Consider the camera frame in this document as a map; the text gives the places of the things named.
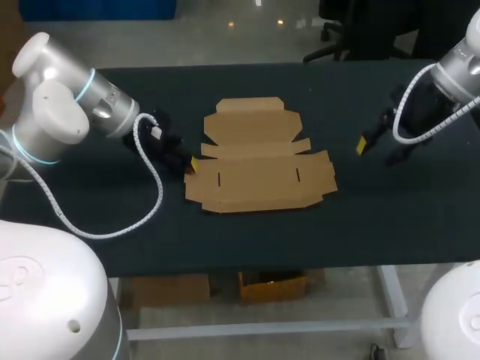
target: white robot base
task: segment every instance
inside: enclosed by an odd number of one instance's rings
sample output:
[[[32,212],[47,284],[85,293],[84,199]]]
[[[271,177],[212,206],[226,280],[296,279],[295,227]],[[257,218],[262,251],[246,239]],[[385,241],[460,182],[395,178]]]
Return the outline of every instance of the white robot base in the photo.
[[[0,359],[130,360],[104,268],[77,237],[0,220]]]

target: flattened cardboard box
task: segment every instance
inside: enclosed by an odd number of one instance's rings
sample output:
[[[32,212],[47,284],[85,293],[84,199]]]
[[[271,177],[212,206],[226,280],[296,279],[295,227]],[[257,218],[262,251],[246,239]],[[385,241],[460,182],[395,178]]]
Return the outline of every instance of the flattened cardboard box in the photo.
[[[293,142],[302,130],[297,112],[278,97],[223,99],[205,117],[205,134],[217,145],[202,144],[198,171],[185,176],[185,198],[210,212],[295,209],[323,200],[337,190],[327,151],[310,140]]]

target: metal table frame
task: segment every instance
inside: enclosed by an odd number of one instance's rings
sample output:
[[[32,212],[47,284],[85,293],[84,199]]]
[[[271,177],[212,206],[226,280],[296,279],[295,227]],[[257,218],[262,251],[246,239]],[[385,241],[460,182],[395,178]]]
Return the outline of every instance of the metal table frame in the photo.
[[[420,313],[431,287],[454,263],[438,264],[423,289],[407,307],[397,270],[394,265],[377,266],[389,317],[376,319],[341,319],[301,322],[260,322],[250,324],[198,325],[175,328],[136,328],[127,330],[130,341],[179,338],[203,338],[227,335],[263,335],[294,332],[338,332],[365,329],[394,329],[397,348],[412,347],[420,337]],[[111,278],[115,296],[119,294],[119,279]]]

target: blue bin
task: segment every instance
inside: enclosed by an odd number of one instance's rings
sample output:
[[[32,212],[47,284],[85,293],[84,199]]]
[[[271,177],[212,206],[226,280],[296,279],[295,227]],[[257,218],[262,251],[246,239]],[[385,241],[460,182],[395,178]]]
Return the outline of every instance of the blue bin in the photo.
[[[19,9],[25,21],[171,20],[176,0],[20,0]]]

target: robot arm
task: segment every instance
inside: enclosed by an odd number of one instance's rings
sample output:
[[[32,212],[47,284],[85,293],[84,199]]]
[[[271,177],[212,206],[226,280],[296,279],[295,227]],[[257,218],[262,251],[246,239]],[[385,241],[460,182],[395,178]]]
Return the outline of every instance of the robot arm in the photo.
[[[12,70],[25,85],[25,99],[11,135],[36,166],[57,162],[66,147],[82,141],[89,123],[108,137],[123,137],[139,115],[134,99],[44,32],[25,44]]]

